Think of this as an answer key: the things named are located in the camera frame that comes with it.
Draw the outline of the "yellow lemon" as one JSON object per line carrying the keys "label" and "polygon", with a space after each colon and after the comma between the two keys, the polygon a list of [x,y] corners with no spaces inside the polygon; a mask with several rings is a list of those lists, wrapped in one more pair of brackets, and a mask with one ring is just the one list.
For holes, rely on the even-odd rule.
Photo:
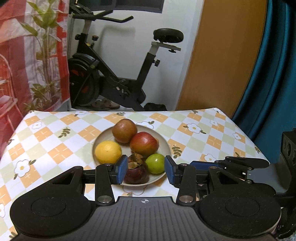
{"label": "yellow lemon", "polygon": [[100,142],[94,150],[95,160],[100,164],[115,164],[121,155],[121,147],[114,141]]}

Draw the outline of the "dark purple mangosteen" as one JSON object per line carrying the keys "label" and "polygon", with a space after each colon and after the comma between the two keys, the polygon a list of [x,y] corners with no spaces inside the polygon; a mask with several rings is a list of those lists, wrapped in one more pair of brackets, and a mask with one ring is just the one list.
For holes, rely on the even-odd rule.
{"label": "dark purple mangosteen", "polygon": [[149,178],[149,172],[145,158],[133,153],[128,157],[128,170],[125,174],[124,181],[127,184],[143,184]]}

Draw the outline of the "brownish red apple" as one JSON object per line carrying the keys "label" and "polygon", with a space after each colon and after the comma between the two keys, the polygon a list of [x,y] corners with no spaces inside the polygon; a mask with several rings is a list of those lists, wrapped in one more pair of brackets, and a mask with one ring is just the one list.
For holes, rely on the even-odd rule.
{"label": "brownish red apple", "polygon": [[137,126],[133,121],[124,118],[114,125],[112,134],[117,142],[127,144],[137,134]]}

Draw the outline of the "teal curtain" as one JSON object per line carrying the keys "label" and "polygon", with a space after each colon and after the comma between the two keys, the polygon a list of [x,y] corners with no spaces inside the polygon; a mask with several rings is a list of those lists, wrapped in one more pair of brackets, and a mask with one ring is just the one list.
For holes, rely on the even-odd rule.
{"label": "teal curtain", "polygon": [[232,118],[276,163],[281,134],[295,128],[295,1],[268,1],[253,72]]}

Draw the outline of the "wooden door panel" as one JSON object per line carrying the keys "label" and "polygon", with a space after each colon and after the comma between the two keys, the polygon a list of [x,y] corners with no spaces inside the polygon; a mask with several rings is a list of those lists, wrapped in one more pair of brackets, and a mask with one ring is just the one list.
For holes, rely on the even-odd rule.
{"label": "wooden door panel", "polygon": [[204,1],[178,110],[219,108],[233,116],[262,39],[267,1]]}

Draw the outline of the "red printed backdrop cloth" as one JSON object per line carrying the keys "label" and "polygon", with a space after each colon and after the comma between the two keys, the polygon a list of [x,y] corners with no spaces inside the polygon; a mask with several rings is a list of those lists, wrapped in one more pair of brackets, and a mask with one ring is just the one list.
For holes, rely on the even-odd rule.
{"label": "red printed backdrop cloth", "polygon": [[1,1],[1,150],[31,110],[70,98],[69,1]]}

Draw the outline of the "dark window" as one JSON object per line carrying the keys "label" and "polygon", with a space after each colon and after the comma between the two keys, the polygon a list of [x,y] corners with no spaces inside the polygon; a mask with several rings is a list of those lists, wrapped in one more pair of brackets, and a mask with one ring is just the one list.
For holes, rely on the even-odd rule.
{"label": "dark window", "polygon": [[125,10],[162,13],[164,0],[90,0],[78,1],[93,11]]}

